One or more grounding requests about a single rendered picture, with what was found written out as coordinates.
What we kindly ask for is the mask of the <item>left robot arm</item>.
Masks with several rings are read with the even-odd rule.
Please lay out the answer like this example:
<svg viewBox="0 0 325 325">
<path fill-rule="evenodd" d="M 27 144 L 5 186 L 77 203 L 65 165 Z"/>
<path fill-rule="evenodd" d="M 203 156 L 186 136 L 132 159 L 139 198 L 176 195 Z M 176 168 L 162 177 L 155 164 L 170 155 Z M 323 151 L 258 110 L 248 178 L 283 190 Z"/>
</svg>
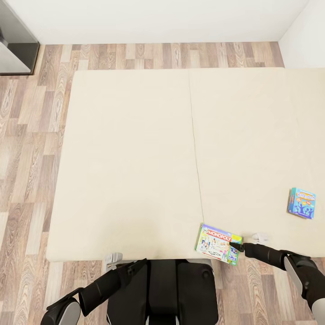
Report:
<svg viewBox="0 0 325 325">
<path fill-rule="evenodd" d="M 111 253 L 104 257 L 103 273 L 87 287 L 80 286 L 73 292 L 67 293 L 47 307 L 47 312 L 40 325 L 77 325 L 81 311 L 87 317 L 95 308 L 104 303 L 109 297 L 132 281 L 139 270 L 147 263 L 145 258 L 134 264 L 116 267 L 113 265 L 122 261 L 123 254 Z M 79 302 L 74 296 L 79 294 Z"/>
</svg>

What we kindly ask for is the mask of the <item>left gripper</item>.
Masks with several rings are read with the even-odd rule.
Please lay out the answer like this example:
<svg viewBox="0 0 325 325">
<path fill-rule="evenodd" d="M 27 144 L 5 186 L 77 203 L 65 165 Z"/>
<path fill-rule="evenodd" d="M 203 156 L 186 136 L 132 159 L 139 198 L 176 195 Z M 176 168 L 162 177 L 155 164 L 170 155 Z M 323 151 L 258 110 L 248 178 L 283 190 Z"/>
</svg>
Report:
<svg viewBox="0 0 325 325">
<path fill-rule="evenodd" d="M 96 279 L 94 282 L 96 283 L 100 293 L 101 304 L 118 290 L 129 285 L 130 281 L 132 281 L 131 278 L 139 272 L 147 261 L 148 259 L 145 258 L 135 264 L 134 262 L 131 262 L 127 265 L 119 266 L 116 269 L 111 269 L 109 272 L 104 273 L 104 275 Z"/>
</svg>

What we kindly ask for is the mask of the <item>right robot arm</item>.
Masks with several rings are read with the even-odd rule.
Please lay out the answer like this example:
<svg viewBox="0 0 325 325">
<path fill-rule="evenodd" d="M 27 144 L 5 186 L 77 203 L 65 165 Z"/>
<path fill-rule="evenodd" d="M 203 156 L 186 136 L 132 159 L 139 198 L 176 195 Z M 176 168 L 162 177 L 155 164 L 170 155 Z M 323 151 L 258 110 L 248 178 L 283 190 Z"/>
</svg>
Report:
<svg viewBox="0 0 325 325">
<path fill-rule="evenodd" d="M 275 250 L 265 246 L 270 237 L 267 233 L 252 235 L 254 242 L 243 245 L 230 242 L 230 247 L 245 252 L 248 258 L 261 260 L 269 265 L 287 271 L 302 298 L 308 301 L 318 325 L 325 325 L 325 275 L 318 270 L 311 257 L 299 252 Z"/>
</svg>

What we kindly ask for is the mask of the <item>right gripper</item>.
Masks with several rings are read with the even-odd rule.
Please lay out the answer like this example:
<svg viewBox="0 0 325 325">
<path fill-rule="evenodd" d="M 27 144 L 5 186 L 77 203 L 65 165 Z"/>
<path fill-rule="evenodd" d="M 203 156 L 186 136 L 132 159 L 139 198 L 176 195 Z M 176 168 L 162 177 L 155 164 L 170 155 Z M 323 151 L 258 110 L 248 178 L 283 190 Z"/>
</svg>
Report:
<svg viewBox="0 0 325 325">
<path fill-rule="evenodd" d="M 230 245 L 230 247 L 232 246 L 241 252 L 245 252 L 245 256 L 248 258 L 255 258 L 257 260 L 261 260 L 261 261 L 271 265 L 269 263 L 269 253 L 274 248 L 270 248 L 270 247 L 267 247 L 267 246 L 261 245 L 261 244 L 254 244 L 251 242 L 244 243 L 243 245 L 230 242 L 229 245 Z"/>
</svg>

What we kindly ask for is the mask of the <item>board game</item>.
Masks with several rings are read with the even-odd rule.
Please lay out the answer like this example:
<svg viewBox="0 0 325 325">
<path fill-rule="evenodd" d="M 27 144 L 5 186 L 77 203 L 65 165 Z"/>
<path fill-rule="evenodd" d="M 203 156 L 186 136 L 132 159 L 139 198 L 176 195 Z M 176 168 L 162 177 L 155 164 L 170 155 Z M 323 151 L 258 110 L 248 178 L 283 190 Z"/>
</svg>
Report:
<svg viewBox="0 0 325 325">
<path fill-rule="evenodd" d="M 290 213 L 313 220 L 315 202 L 316 202 L 315 193 L 297 187 L 292 188 L 288 211 Z"/>
<path fill-rule="evenodd" d="M 229 243 L 241 245 L 241 241 L 242 237 L 239 235 L 202 223 L 195 250 L 236 266 L 240 251 L 230 247 Z"/>
</svg>

